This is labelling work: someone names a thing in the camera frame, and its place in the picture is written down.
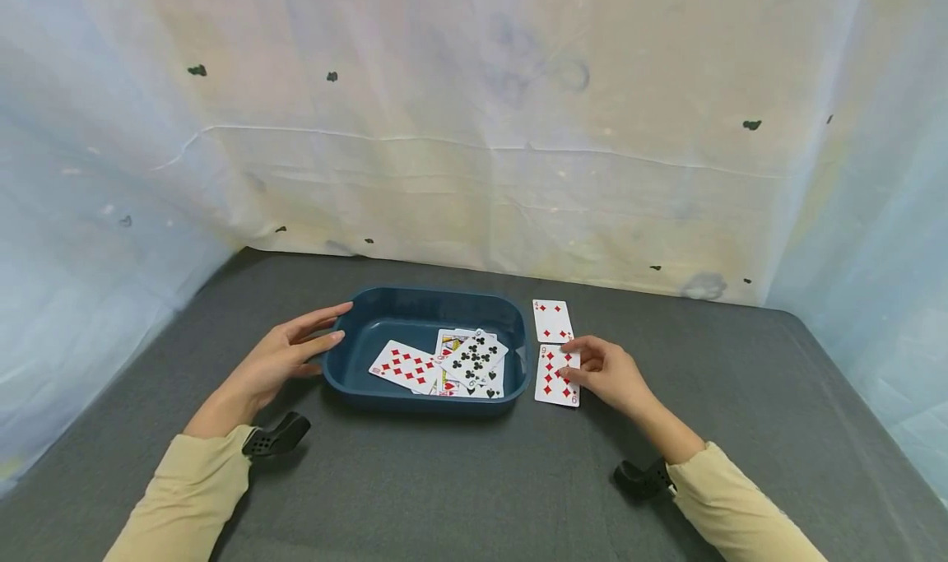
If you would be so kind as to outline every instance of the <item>clubs card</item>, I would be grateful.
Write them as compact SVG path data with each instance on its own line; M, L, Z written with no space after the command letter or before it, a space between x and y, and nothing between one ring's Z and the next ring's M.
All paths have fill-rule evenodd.
M434 362L464 387L473 388L506 355L507 346L478 330L450 355L437 355Z
M428 395L435 387L438 377L438 368L433 358L428 352L388 340L388 344L369 367L369 373L415 393Z
M573 339L573 324L569 323L565 301L534 299L534 323L540 342L565 344Z
M464 343L464 340L474 336L476 330L462 330L460 327L454 330L438 330L438 345L434 353L436 355L448 356ZM495 333L488 333L488 337L497 339Z
M494 400L504 397L504 361L500 361L493 370L489 371L484 383L476 383L475 387L462 386L453 377L448 376L443 369L438 375L435 386L435 395L444 397L475 397Z
M563 367L578 369L579 354L563 352L556 344L539 346L535 400L557 406L579 407L579 385L560 376Z

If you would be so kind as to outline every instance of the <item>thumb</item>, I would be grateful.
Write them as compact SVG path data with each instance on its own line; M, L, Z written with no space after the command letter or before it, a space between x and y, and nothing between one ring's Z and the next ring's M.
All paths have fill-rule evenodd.
M573 367L563 367L560 369L560 376L566 377L567 381L573 381L574 383L579 383L580 387L588 387L587 383L590 380L592 371L574 369Z
M326 336L313 338L307 342L291 346L290 349L295 352L295 356L297 356L300 361L304 361L307 358L320 355L326 350L331 350L336 344L342 342L342 338L345 335L346 333L342 330L327 333Z

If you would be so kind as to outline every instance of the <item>gray fabric tablecloth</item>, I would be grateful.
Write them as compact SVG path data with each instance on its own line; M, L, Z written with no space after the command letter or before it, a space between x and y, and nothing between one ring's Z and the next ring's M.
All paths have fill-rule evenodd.
M829 560L948 560L948 513L791 314L425 265L264 254L226 265L0 502L0 560L100 560L168 442L276 323L367 286L566 300L654 392L722 446ZM667 497L610 482L657 455L592 394L497 420L352 411L299 382L313 428L255 464L219 560L719 560Z

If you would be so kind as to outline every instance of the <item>hand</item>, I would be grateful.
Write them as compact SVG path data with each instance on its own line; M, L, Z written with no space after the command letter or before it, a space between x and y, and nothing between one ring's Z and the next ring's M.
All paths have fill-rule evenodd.
M252 422L261 408L272 402L287 379L322 374L318 364L306 364L315 355L342 341L341 330L312 336L336 323L351 302L300 315L270 330L233 373L204 402L185 427L184 434L198 438L223 437L239 425Z
M590 389L601 400L632 419L658 404L642 379L635 360L618 344L584 336L563 345L563 352L580 352L580 368L564 367L560 375Z
M631 418L666 462L687 462L704 449L698 434L658 401L622 346L584 336L563 344L563 352L575 351L580 351L579 369L563 367L560 375Z

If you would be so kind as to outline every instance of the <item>black clip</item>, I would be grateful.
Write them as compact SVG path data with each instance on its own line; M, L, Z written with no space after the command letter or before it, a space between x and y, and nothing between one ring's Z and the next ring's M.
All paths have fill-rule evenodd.
M311 424L301 414L291 412L283 416L274 430L255 429L244 443L243 454L248 457L270 457L289 453L304 435Z
M648 500L661 494L669 487L674 488L672 480L668 479L665 460L659 458L646 471L638 469L628 461L619 463L612 472L612 480L616 481L619 490L622 490L633 500Z

